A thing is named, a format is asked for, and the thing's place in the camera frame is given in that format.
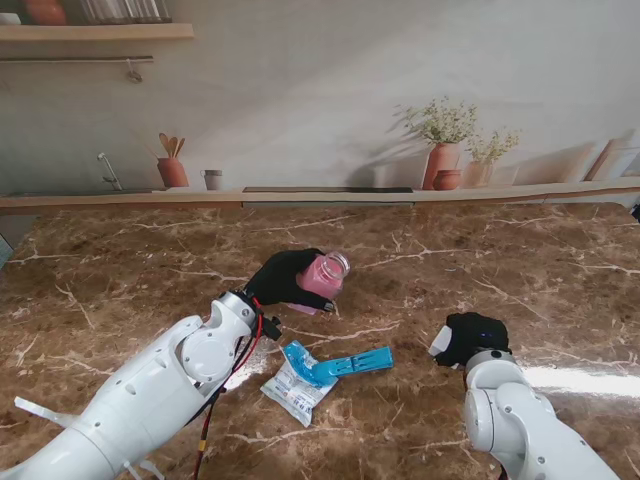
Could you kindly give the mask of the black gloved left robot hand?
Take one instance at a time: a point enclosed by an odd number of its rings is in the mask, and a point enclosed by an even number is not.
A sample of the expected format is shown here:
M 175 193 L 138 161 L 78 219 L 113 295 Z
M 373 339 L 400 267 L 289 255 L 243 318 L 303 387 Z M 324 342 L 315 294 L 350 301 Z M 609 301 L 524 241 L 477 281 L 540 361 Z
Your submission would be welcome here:
M 244 291 L 261 305 L 289 303 L 334 312 L 332 300 L 304 290 L 297 283 L 297 276 L 320 255 L 323 252 L 316 248 L 278 252 L 253 275 Z

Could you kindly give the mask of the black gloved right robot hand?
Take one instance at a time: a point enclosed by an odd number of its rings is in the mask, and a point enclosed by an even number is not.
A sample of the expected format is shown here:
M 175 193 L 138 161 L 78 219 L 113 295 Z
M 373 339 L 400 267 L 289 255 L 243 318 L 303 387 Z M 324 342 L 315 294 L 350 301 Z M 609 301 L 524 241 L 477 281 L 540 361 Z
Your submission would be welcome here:
M 439 366 L 465 366 L 482 350 L 512 353 L 506 326 L 501 320 L 476 312 L 454 313 L 447 316 L 445 325 L 451 329 L 446 349 L 435 356 Z

